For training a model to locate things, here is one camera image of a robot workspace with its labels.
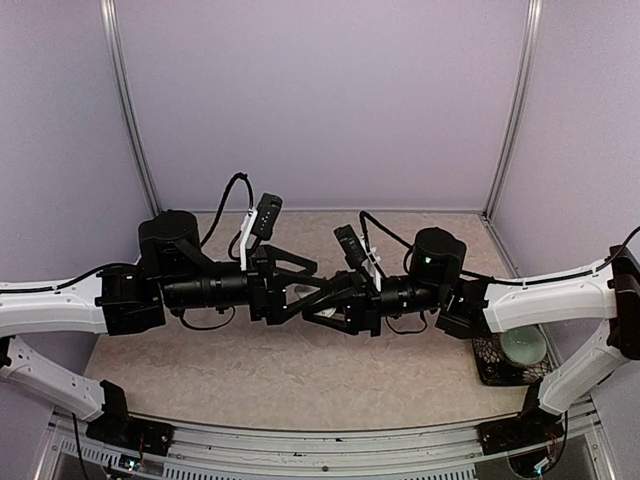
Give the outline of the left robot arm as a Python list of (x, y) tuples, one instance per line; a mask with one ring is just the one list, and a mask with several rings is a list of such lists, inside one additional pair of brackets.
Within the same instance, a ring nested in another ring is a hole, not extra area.
[(57, 285), (9, 284), (1, 290), (1, 378), (21, 384), (121, 445), (140, 434), (124, 390), (106, 380), (75, 374), (35, 352), (22, 335), (85, 332), (134, 335), (161, 327), (165, 313), (224, 311), (247, 306), (254, 320), (281, 325), (305, 306), (287, 301), (287, 289), (321, 288), (314, 261), (272, 245), (238, 262), (214, 261), (202, 251), (194, 214), (169, 210), (138, 229), (135, 264), (97, 267)]

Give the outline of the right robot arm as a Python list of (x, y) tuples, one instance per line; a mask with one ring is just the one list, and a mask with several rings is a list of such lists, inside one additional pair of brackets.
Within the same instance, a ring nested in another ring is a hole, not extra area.
[(431, 227), (420, 230), (409, 245), (406, 274), (383, 277), (366, 240), (350, 226), (334, 234), (350, 268), (303, 295), (302, 316), (309, 322), (377, 336), (388, 317), (431, 312), (447, 335), (475, 339), (520, 327), (600, 319), (598, 330), (567, 361), (528, 389), (511, 423), (520, 443), (535, 442), (551, 418), (639, 358), (639, 263), (625, 244), (573, 270), (502, 280), (464, 271), (465, 243)]

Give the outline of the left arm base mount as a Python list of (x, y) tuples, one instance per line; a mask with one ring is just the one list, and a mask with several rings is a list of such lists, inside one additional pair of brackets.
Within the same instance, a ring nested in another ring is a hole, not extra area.
[(108, 445), (135, 450), (142, 454), (166, 457), (175, 428), (168, 423), (129, 416), (127, 419), (106, 414), (88, 423), (86, 436)]

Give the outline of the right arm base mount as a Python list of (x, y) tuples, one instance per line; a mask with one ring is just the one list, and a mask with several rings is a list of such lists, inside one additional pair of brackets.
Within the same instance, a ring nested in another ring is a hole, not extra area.
[(484, 455), (493, 455), (550, 441), (562, 437), (566, 427), (561, 416), (535, 409), (514, 417), (487, 421), (477, 427)]

